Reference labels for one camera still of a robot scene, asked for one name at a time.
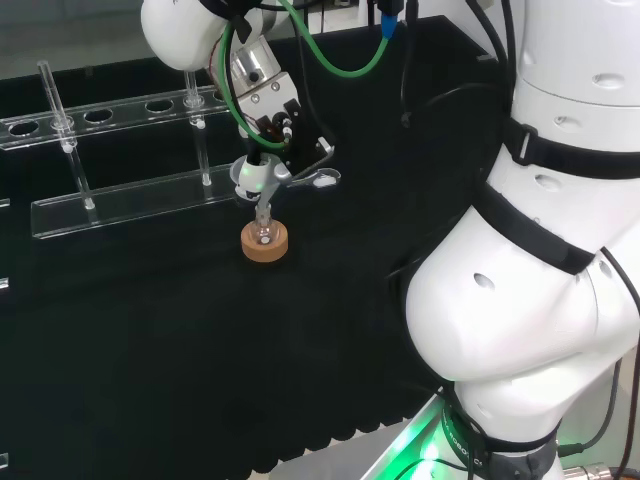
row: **glass test tube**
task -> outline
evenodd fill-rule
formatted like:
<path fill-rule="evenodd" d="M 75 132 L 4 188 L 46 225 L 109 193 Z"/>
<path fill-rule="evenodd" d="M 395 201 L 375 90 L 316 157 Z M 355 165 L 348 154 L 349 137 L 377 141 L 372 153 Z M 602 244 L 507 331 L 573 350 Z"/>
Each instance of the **glass test tube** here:
<path fill-rule="evenodd" d="M 198 84 L 196 83 L 195 72 L 184 72 L 185 83 L 187 84 L 187 96 L 184 104 L 187 108 L 197 109 L 204 104 L 204 98 L 198 94 Z M 211 175 L 209 174 L 209 155 L 207 154 L 207 124 L 204 115 L 194 114 L 189 117 L 189 123 L 194 127 L 194 137 L 196 142 L 196 152 L 198 155 L 198 165 L 202 173 L 202 184 L 205 187 L 211 186 Z M 205 194 L 211 194 L 209 189 L 205 189 Z"/>
<path fill-rule="evenodd" d="M 42 79 L 42 86 L 44 87 L 44 91 L 47 95 L 47 100 L 49 100 L 49 106 L 54 114 L 51 126 L 57 130 L 60 135 L 60 145 L 62 146 L 62 150 L 67 154 L 67 159 L 71 166 L 71 172 L 76 185 L 78 186 L 82 201 L 84 202 L 84 207 L 87 210 L 93 210 L 95 208 L 95 204 L 91 198 L 91 189 L 89 188 L 87 177 L 84 173 L 84 168 L 82 168 L 78 150 L 76 149 L 78 146 L 78 139 L 73 134 L 73 130 L 71 128 L 73 123 L 67 117 L 64 107 L 62 106 L 62 100 L 60 100 L 60 94 L 58 93 L 56 82 L 53 79 L 53 73 L 49 67 L 49 62 L 38 62 L 38 71 L 40 72 L 40 78 Z"/>

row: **black tablecloth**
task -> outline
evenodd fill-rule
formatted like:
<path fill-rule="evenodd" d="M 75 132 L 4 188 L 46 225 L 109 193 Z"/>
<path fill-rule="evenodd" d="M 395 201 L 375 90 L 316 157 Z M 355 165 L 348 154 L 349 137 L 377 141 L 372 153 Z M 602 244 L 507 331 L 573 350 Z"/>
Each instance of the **black tablecloth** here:
<path fill-rule="evenodd" d="M 492 63 L 444 18 L 419 24 L 409 102 L 495 81 Z M 453 95 L 400 125 L 405 35 L 374 73 L 331 77 L 308 56 L 311 92 L 338 135 L 333 190 L 274 201 L 290 251 L 246 260 L 234 202 L 50 240 L 30 236 L 35 199 L 74 191 L 59 146 L 0 152 L 0 453 L 16 479 L 246 478 L 278 459 L 412 415 L 429 382 L 407 350 L 385 276 L 432 249 L 470 203 L 498 147 L 498 98 Z M 361 66 L 380 33 L 318 37 Z M 295 40 L 273 42 L 299 82 Z M 182 88 L 156 59 L 56 74 L 66 105 Z M 46 109 L 37 77 L 0 82 L 0 116 Z M 227 115 L 208 120 L 214 163 L 243 153 Z M 82 139 L 93 188 L 197 168 L 187 122 Z"/>

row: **rack hole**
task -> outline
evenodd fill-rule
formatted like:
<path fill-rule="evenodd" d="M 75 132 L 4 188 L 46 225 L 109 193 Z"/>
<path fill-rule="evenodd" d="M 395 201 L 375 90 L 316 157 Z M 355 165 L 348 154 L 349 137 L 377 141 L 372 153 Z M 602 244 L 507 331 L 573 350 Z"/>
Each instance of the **rack hole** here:
<path fill-rule="evenodd" d="M 147 103 L 145 107 L 151 113 L 164 113 L 173 108 L 173 102 L 171 100 L 154 100 Z"/>
<path fill-rule="evenodd" d="M 87 123 L 98 125 L 110 120 L 113 117 L 113 111 L 105 108 L 103 110 L 93 110 L 84 114 L 84 119 Z"/>
<path fill-rule="evenodd" d="M 29 122 L 16 123 L 9 127 L 9 133 L 14 137 L 26 137 L 38 130 L 38 122 L 31 120 Z"/>

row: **cable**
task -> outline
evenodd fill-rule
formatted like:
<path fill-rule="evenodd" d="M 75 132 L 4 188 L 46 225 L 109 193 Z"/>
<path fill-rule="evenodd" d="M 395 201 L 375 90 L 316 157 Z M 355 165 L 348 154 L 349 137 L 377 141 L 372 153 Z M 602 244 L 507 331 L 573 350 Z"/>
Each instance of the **cable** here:
<path fill-rule="evenodd" d="M 322 0 L 322 2 L 320 2 L 320 5 L 322 5 L 322 7 L 320 8 L 320 33 L 324 33 L 324 0 Z"/>
<path fill-rule="evenodd" d="M 242 116 L 242 110 L 238 105 L 238 99 L 236 97 L 235 91 L 233 89 L 233 79 L 231 78 L 231 39 L 233 38 L 233 24 L 229 22 L 227 27 L 222 34 L 222 40 L 220 40 L 220 53 L 218 55 L 218 72 L 219 72 L 219 81 L 220 81 L 220 89 L 222 90 L 222 97 L 224 101 L 227 103 L 227 107 L 233 115 L 233 118 L 238 122 L 238 125 L 247 132 L 247 135 L 251 137 L 253 140 L 258 142 L 263 147 L 272 149 L 272 150 L 282 150 L 287 144 L 286 143 L 274 143 L 270 142 L 260 135 L 255 133 L 244 117 Z"/>
<path fill-rule="evenodd" d="M 493 45 L 493 49 L 496 51 L 496 56 L 498 57 L 498 63 L 502 66 L 504 81 L 506 83 L 505 88 L 505 98 L 504 98 L 504 106 L 507 110 L 511 110 L 511 81 L 509 80 L 509 68 L 508 68 L 508 59 L 507 53 L 504 50 L 504 45 L 502 45 L 502 40 L 500 40 L 500 35 L 496 32 L 491 20 L 487 17 L 487 14 L 484 13 L 482 7 L 478 4 L 477 0 L 465 0 L 467 5 L 475 15 L 475 17 L 482 25 L 482 28 L 487 35 L 489 36 L 489 40 L 491 41 L 491 45 Z"/>
<path fill-rule="evenodd" d="M 518 59 L 516 58 L 516 28 L 513 24 L 513 11 L 511 10 L 511 0 L 502 0 L 502 13 L 504 15 L 504 26 L 507 32 L 507 54 L 508 58 L 508 71 L 509 71 L 509 86 L 510 92 L 513 96 L 513 90 L 516 85 L 516 79 L 518 78 Z"/>
<path fill-rule="evenodd" d="M 319 3 L 322 3 L 324 0 L 309 0 L 308 2 L 301 3 L 300 5 L 296 5 L 293 8 L 296 10 L 304 10 L 306 8 L 315 7 Z M 264 3 L 258 5 L 260 10 L 269 10 L 270 12 L 286 12 L 287 9 L 284 7 L 280 7 L 278 5 L 265 5 Z"/>
<path fill-rule="evenodd" d="M 398 475 L 396 475 L 396 478 L 394 480 L 401 480 L 402 477 L 404 477 L 407 473 L 409 473 L 413 468 L 417 467 L 418 465 L 420 465 L 422 462 L 435 462 L 435 463 L 441 463 L 442 465 L 446 465 L 447 467 L 451 467 L 454 468 L 456 470 L 459 470 L 461 472 L 466 472 L 467 469 L 464 467 L 461 467 L 459 465 L 455 465 L 451 462 L 447 462 L 446 460 L 442 460 L 440 458 L 421 458 L 419 460 L 416 460 L 414 462 L 411 462 L 409 465 L 407 465 L 406 467 L 404 467 L 400 473 Z"/>
<path fill-rule="evenodd" d="M 442 100 L 445 100 L 446 98 L 449 98 L 454 93 L 463 92 L 463 91 L 466 91 L 466 90 L 475 90 L 475 89 L 493 90 L 495 92 L 502 93 L 502 89 L 500 87 L 498 87 L 497 85 L 491 84 L 491 83 L 463 83 L 462 85 L 460 85 L 460 86 L 458 86 L 456 88 L 452 88 L 451 90 L 449 90 L 447 92 L 441 93 L 439 95 L 436 95 L 433 98 L 430 98 L 429 100 L 427 100 L 427 102 L 425 102 L 424 104 L 420 105 L 418 108 L 414 109 L 413 112 L 405 112 L 402 115 L 402 118 L 400 119 L 401 122 L 402 122 L 402 125 L 405 128 L 409 128 L 410 127 L 409 117 L 415 112 L 431 108 L 436 103 L 438 103 L 438 102 L 440 102 Z"/>
<path fill-rule="evenodd" d="M 305 65 L 306 62 L 305 62 L 305 57 L 304 57 L 304 44 L 302 42 L 302 36 L 300 35 L 300 31 L 298 30 L 298 27 L 296 27 L 296 22 L 294 22 L 293 18 L 291 16 L 289 16 L 289 19 L 291 20 L 291 26 L 293 27 L 293 33 L 295 34 L 296 40 L 297 40 L 297 43 L 298 43 L 298 56 L 300 57 L 300 73 L 302 75 L 302 85 L 304 87 L 304 104 L 303 104 L 303 107 L 306 110 L 308 110 L 308 112 L 311 114 L 311 117 L 316 122 L 316 125 L 318 125 L 318 127 L 322 131 L 322 134 L 324 135 L 325 139 L 331 145 L 335 145 L 335 143 L 336 143 L 335 134 L 327 126 L 327 124 L 324 123 L 320 119 L 320 116 L 318 115 L 318 112 L 316 111 L 316 108 L 313 105 L 313 101 L 311 100 L 311 92 L 309 91 L 309 82 L 307 80 L 308 79 L 307 67 Z"/>
<path fill-rule="evenodd" d="M 326 68 L 329 72 L 333 73 L 334 75 L 337 75 L 338 77 L 357 78 L 357 77 L 362 77 L 363 75 L 366 75 L 378 64 L 378 62 L 380 61 L 380 58 L 382 58 L 382 54 L 387 48 L 387 44 L 389 43 L 389 40 L 383 37 L 382 40 L 380 41 L 380 45 L 378 46 L 378 50 L 376 51 L 375 55 L 367 65 L 355 71 L 347 71 L 347 70 L 342 70 L 340 68 L 337 68 L 333 66 L 333 64 L 331 64 L 331 62 L 329 62 L 329 60 L 327 60 L 324 54 L 320 51 L 320 49 L 318 48 L 318 45 L 316 44 L 315 40 L 309 33 L 309 30 L 307 29 L 304 22 L 296 12 L 295 8 L 293 8 L 293 6 L 289 4 L 287 0 L 279 0 L 279 1 L 282 4 L 282 6 L 287 9 L 287 11 L 289 12 L 289 15 L 291 15 L 293 20 L 296 22 L 298 29 L 302 33 L 302 36 L 304 37 L 305 41 L 311 48 L 311 51 L 316 56 L 318 61 L 322 64 L 324 68 Z"/>
<path fill-rule="evenodd" d="M 613 417 L 613 410 L 616 405 L 616 396 L 618 393 L 618 380 L 620 378 L 621 364 L 622 364 L 622 360 L 618 360 L 613 370 L 613 382 L 611 383 L 611 394 L 609 395 L 609 406 L 607 407 L 607 414 L 604 417 L 604 421 L 602 422 L 602 426 L 600 427 L 600 430 L 598 430 L 598 433 L 596 433 L 591 440 L 589 440 L 584 444 L 572 443 L 569 445 L 558 446 L 558 456 L 560 458 L 582 453 L 586 449 L 593 447 L 596 443 L 600 441 L 602 436 L 607 431 L 607 428 L 609 427 L 609 423 L 611 423 L 611 417 Z"/>
<path fill-rule="evenodd" d="M 629 290 L 631 297 L 633 298 L 634 303 L 636 304 L 636 308 L 638 309 L 638 314 L 640 315 L 640 295 L 638 295 L 638 291 L 633 286 L 633 282 L 624 271 L 624 269 L 620 266 L 615 257 L 611 254 L 611 252 L 606 248 L 602 247 L 602 254 L 609 260 L 609 263 L 613 265 L 613 268 L 618 272 L 620 278 L 622 279 L 624 285 Z M 614 480 L 620 480 L 622 472 L 627 468 L 627 464 L 629 463 L 629 458 L 631 457 L 631 449 L 633 448 L 633 433 L 636 425 L 636 413 L 638 410 L 638 384 L 640 383 L 640 346 L 636 348 L 636 359 L 633 367 L 633 386 L 631 387 L 631 406 L 629 407 L 629 423 L 627 425 L 627 440 L 624 445 L 624 453 L 622 454 L 622 461 L 620 462 L 620 467 L 613 477 Z"/>
<path fill-rule="evenodd" d="M 416 28 L 415 24 L 418 20 L 418 0 L 408 0 L 407 1 L 407 12 L 405 15 L 405 21 L 407 24 L 407 51 L 404 55 L 404 63 L 402 65 L 402 80 L 400 81 L 400 106 L 402 108 L 402 117 L 400 121 L 405 126 L 405 128 L 409 128 L 409 117 L 411 116 L 411 112 L 407 107 L 407 98 L 406 98 L 406 90 L 407 90 L 407 80 L 409 78 L 409 67 L 411 66 L 411 61 L 413 60 L 413 55 L 415 51 L 416 44 Z"/>
<path fill-rule="evenodd" d="M 625 468 L 625 469 L 620 469 L 618 467 L 609 467 L 609 471 L 611 472 L 611 475 L 613 477 L 618 476 L 618 472 L 622 472 L 620 473 L 621 477 L 626 477 L 626 478 L 633 478 L 635 480 L 640 480 L 640 471 L 636 470 L 635 468 Z"/>

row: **clear acrylic rack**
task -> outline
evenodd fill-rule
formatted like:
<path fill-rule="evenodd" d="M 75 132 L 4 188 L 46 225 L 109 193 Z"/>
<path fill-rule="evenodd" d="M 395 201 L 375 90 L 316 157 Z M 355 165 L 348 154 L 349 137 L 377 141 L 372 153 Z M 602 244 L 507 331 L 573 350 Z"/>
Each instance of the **clear acrylic rack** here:
<path fill-rule="evenodd" d="M 51 110 L 0 120 L 0 149 L 11 151 L 59 142 L 78 192 L 31 204 L 31 230 L 44 239 L 138 218 L 217 203 L 233 198 L 231 164 L 211 168 L 206 146 L 206 117 L 226 113 L 214 88 L 198 88 L 185 73 L 186 89 L 74 107 L 65 110 L 46 61 L 38 63 Z M 178 175 L 92 190 L 87 182 L 78 139 L 89 135 L 186 120 L 193 129 L 199 169 Z"/>

